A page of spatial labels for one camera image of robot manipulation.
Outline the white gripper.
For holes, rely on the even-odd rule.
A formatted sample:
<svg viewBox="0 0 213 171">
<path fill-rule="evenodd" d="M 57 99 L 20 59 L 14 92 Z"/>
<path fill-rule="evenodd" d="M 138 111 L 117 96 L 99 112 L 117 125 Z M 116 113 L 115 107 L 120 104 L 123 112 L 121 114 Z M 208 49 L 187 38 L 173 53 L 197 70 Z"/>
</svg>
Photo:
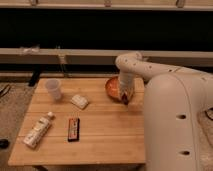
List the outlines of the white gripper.
<svg viewBox="0 0 213 171">
<path fill-rule="evenodd" d="M 134 95 L 134 75 L 127 72 L 120 72 L 118 76 L 119 82 L 119 97 L 124 95 L 124 90 L 129 90 L 128 98 L 131 99 Z"/>
</svg>

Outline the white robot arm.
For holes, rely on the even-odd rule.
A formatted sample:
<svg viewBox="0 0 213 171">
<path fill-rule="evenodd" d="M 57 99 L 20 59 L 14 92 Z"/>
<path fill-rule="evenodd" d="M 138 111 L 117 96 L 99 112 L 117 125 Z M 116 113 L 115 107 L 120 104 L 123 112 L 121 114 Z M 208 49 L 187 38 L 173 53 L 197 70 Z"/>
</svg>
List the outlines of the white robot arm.
<svg viewBox="0 0 213 171">
<path fill-rule="evenodd" d="M 147 171 L 202 171 L 197 115 L 213 108 L 213 74 L 145 62 L 139 52 L 116 58 L 119 95 L 131 98 L 136 75 L 147 81 L 144 115 Z"/>
</svg>

